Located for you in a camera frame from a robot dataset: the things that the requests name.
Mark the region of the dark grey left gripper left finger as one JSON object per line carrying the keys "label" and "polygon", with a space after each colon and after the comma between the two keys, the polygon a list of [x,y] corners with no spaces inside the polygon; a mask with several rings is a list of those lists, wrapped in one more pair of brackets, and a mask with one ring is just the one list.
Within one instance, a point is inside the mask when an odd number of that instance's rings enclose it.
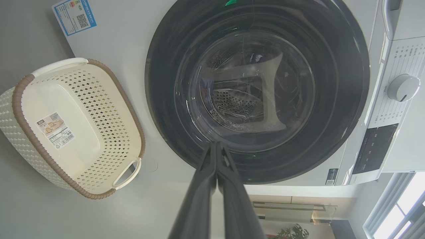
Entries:
{"label": "dark grey left gripper left finger", "polygon": [[205,148],[169,239],[211,238],[211,198],[217,185],[216,142]]}

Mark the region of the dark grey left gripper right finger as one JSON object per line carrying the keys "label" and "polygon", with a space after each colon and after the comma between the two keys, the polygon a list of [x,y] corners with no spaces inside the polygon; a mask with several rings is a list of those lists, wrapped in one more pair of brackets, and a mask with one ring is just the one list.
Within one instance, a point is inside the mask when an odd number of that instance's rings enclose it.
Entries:
{"label": "dark grey left gripper right finger", "polygon": [[230,151],[217,143],[217,182],[223,195],[226,239],[265,239]]}

